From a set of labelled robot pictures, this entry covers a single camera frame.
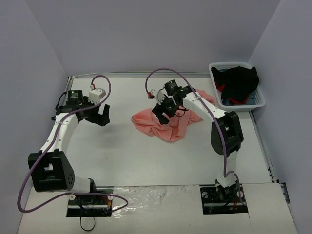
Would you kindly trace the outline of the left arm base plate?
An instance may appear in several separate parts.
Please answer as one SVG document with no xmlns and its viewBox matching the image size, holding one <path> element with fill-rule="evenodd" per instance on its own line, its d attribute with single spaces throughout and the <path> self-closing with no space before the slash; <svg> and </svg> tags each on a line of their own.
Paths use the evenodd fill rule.
<svg viewBox="0 0 312 234">
<path fill-rule="evenodd" d="M 112 200 L 107 195 L 71 195 L 68 198 L 66 217 L 111 217 Z"/>
</svg>

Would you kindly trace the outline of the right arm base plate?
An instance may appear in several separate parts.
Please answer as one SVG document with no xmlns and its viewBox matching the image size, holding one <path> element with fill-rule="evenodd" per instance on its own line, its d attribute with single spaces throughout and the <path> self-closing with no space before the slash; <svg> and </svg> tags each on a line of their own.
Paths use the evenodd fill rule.
<svg viewBox="0 0 312 234">
<path fill-rule="evenodd" d="M 204 215 L 248 213 L 242 185 L 223 188 L 218 185 L 200 186 L 202 212 Z"/>
</svg>

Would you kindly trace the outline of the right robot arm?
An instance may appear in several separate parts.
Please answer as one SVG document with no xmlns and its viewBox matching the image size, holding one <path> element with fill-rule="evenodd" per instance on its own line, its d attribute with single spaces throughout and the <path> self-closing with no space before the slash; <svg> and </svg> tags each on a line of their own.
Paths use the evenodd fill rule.
<svg viewBox="0 0 312 234">
<path fill-rule="evenodd" d="M 175 80 L 167 82 L 162 89 L 148 92 L 149 99 L 155 99 L 152 109 L 160 124 L 168 124 L 178 110 L 189 110 L 203 121 L 211 124 L 210 142 L 213 150 L 223 156 L 223 166 L 216 179 L 216 195 L 221 201 L 228 201 L 234 195 L 233 185 L 237 183 L 236 158 L 244 140 L 240 120 L 236 112 L 226 112 L 205 100 L 191 86 L 178 86 Z"/>
</svg>

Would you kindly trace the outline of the pink t shirt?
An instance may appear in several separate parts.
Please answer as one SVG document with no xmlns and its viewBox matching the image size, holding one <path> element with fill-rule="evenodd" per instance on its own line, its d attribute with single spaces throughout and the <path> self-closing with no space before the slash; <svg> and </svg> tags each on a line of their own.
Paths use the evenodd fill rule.
<svg viewBox="0 0 312 234">
<path fill-rule="evenodd" d="M 156 136 L 166 142 L 176 142 L 185 137 L 187 127 L 193 123 L 202 121 L 193 111 L 184 111 L 181 107 L 174 117 L 169 119 L 168 124 L 160 124 L 159 120 L 152 113 L 152 109 L 146 109 L 134 114 L 131 122 L 136 129 L 148 136 Z"/>
</svg>

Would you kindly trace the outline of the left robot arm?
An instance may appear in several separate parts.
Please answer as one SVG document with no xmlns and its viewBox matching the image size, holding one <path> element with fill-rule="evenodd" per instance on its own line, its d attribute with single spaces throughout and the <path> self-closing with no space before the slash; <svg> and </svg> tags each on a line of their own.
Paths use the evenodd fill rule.
<svg viewBox="0 0 312 234">
<path fill-rule="evenodd" d="M 37 192 L 81 193 L 80 198 L 87 204 L 96 202 L 98 191 L 94 181 L 75 175 L 66 154 L 73 132 L 82 120 L 99 126 L 110 123 L 110 106 L 104 105 L 103 112 L 99 112 L 105 95 L 101 88 L 91 90 L 88 96 L 81 90 L 70 90 L 65 105 L 56 108 L 55 123 L 46 143 L 28 157 Z"/>
</svg>

